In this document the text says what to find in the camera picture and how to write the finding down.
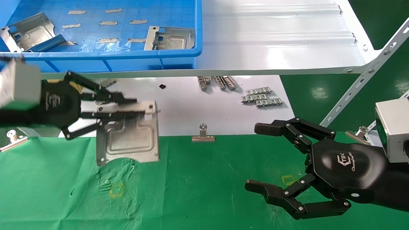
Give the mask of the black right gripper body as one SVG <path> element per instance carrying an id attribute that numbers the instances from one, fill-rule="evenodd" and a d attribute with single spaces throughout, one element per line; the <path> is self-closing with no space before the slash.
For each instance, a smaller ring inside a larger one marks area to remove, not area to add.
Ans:
<path id="1" fill-rule="evenodd" d="M 324 139 L 311 147 L 311 170 L 316 177 L 313 188 L 326 198 L 394 204 L 388 186 L 390 162 L 380 147 Z"/>

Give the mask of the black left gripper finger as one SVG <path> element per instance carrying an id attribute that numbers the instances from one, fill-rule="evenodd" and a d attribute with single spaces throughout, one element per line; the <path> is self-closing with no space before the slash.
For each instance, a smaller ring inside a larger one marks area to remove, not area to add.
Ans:
<path id="1" fill-rule="evenodd" d="M 119 111 L 119 112 L 81 112 L 79 117 L 83 119 L 98 119 L 98 121 L 92 125 L 83 127 L 76 131 L 69 131 L 68 126 L 62 128 L 62 133 L 67 140 L 72 140 L 74 138 L 80 137 L 84 134 L 88 134 L 98 128 L 107 125 L 109 122 L 121 121 L 124 118 L 135 117 L 140 114 L 139 111 Z"/>
<path id="2" fill-rule="evenodd" d="M 83 101 L 100 101 L 118 104 L 129 104 L 137 102 L 136 98 L 125 98 L 124 95 L 120 92 L 110 92 L 101 84 L 95 83 L 92 80 L 71 71 L 66 72 L 65 80 L 72 81 L 93 91 L 93 93 L 80 93 L 80 99 Z"/>

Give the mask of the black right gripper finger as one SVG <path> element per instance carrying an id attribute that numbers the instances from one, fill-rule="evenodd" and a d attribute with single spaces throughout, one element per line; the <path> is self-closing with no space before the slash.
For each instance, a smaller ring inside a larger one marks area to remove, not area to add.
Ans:
<path id="1" fill-rule="evenodd" d="M 263 195 L 269 205 L 283 208 L 295 220 L 343 215 L 351 204 L 339 193 L 330 193 L 330 201 L 302 204 L 296 197 L 316 183 L 313 174 L 306 174 L 299 181 L 283 189 L 265 182 L 247 180 L 244 188 Z"/>
<path id="2" fill-rule="evenodd" d="M 336 137 L 335 131 L 299 117 L 290 120 L 274 120 L 271 124 L 256 123 L 254 132 L 268 136 L 284 136 L 303 154 L 311 153 L 313 143 L 308 137 L 318 141 L 334 140 Z"/>

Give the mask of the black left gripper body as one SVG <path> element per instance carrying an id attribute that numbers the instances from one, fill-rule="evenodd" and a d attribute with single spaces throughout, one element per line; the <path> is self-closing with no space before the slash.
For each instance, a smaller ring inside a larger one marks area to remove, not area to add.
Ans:
<path id="1" fill-rule="evenodd" d="M 80 87 L 67 80 L 41 83 L 40 123 L 58 128 L 70 126 L 80 114 Z"/>

